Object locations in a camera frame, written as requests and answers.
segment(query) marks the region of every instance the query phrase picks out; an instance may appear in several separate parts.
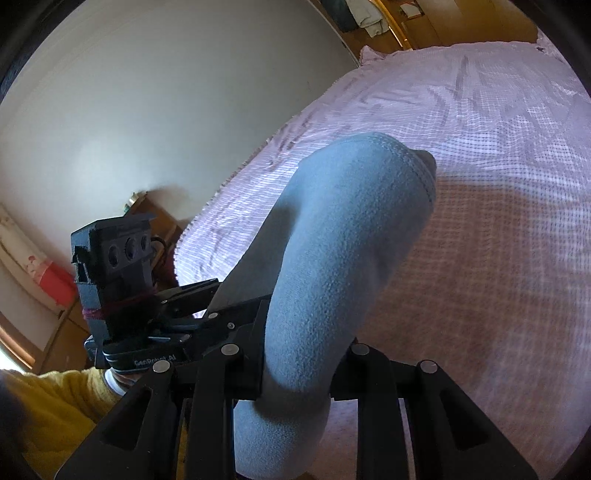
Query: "person's arm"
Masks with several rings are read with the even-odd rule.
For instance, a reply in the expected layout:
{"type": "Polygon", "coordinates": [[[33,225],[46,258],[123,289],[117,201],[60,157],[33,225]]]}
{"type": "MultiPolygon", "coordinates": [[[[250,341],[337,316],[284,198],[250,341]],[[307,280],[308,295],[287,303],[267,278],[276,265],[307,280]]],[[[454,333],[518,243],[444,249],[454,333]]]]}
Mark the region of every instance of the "person's arm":
{"type": "Polygon", "coordinates": [[[24,411],[18,436],[21,453],[44,480],[58,469],[115,405],[120,396],[106,384],[104,372],[52,372],[40,377],[0,371],[0,381],[24,411]]]}
{"type": "Polygon", "coordinates": [[[91,368],[82,371],[50,372],[36,376],[4,372],[7,387],[27,410],[58,408],[79,411],[98,422],[120,399],[107,385],[105,372],[91,368]]]}

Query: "bed sheet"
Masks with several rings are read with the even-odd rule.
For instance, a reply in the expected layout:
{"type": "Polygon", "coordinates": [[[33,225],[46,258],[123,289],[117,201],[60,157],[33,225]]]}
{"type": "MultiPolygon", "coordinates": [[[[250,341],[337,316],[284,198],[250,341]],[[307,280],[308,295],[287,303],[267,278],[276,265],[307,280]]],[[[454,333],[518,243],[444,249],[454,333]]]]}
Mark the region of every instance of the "bed sheet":
{"type": "MultiPolygon", "coordinates": [[[[591,100],[535,45],[366,51],[189,225],[179,282],[223,279],[299,161],[370,131],[431,152],[438,198],[360,340],[437,361],[551,478],[591,424],[591,100]]],[[[355,477],[355,408],[333,405],[320,479],[355,477]]]]}

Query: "black cable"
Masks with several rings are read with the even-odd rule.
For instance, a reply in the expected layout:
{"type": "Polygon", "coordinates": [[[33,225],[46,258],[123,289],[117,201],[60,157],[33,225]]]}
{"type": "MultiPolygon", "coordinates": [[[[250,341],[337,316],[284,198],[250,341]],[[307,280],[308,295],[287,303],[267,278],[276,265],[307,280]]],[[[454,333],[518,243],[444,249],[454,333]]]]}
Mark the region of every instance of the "black cable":
{"type": "Polygon", "coordinates": [[[161,236],[158,236],[158,235],[154,235],[153,237],[150,238],[150,241],[158,242],[159,244],[162,244],[162,246],[164,247],[164,250],[162,252],[162,261],[163,261],[163,263],[166,263],[166,261],[168,260],[168,244],[166,243],[164,238],[162,238],[161,236]]]}

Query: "white wall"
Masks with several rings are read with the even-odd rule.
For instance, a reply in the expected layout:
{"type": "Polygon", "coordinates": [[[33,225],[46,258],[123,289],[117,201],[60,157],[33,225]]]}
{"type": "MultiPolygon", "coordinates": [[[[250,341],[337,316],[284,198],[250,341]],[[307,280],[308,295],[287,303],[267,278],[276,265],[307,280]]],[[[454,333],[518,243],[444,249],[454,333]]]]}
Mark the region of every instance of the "white wall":
{"type": "Polygon", "coordinates": [[[57,315],[47,310],[17,284],[0,262],[0,311],[41,350],[58,326],[57,315]]]}
{"type": "MultiPolygon", "coordinates": [[[[179,220],[197,214],[354,67],[306,0],[86,0],[0,105],[0,202],[69,267],[70,233],[121,215],[132,192],[157,190],[179,220]]],[[[0,310],[43,348],[47,312],[6,273],[0,310]]]]}

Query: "light blue sock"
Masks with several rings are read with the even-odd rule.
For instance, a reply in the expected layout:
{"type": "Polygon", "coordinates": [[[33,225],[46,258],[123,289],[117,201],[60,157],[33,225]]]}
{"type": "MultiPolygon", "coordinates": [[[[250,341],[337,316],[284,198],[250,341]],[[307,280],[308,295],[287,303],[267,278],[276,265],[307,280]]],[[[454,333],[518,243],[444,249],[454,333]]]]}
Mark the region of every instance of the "light blue sock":
{"type": "Polygon", "coordinates": [[[273,293],[262,396],[235,408],[236,470],[290,479],[311,464],[335,369],[423,230],[435,161],[388,135],[338,140],[300,163],[209,311],[273,293]]]}

